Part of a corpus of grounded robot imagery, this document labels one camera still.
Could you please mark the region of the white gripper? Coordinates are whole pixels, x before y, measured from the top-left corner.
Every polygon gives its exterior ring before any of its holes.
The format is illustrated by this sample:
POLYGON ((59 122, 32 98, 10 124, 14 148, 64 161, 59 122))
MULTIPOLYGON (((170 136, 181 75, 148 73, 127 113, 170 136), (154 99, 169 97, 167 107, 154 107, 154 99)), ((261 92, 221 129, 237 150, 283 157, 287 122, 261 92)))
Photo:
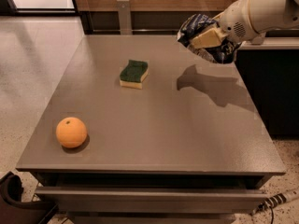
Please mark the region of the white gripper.
POLYGON ((250 21, 250 0, 238 0, 227 7, 220 16, 220 28, 208 28, 190 40, 196 49, 214 48, 228 40, 240 43, 253 39, 258 33, 250 21))

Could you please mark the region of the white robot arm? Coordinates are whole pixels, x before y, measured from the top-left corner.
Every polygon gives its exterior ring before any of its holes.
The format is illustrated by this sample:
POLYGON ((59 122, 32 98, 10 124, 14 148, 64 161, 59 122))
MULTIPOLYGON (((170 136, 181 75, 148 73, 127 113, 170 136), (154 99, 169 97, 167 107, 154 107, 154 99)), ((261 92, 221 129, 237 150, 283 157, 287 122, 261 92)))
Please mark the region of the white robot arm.
POLYGON ((299 0, 238 0, 215 17, 217 24, 208 26, 190 40, 196 49, 214 48, 227 38, 231 42, 249 41, 275 29, 299 25, 299 0))

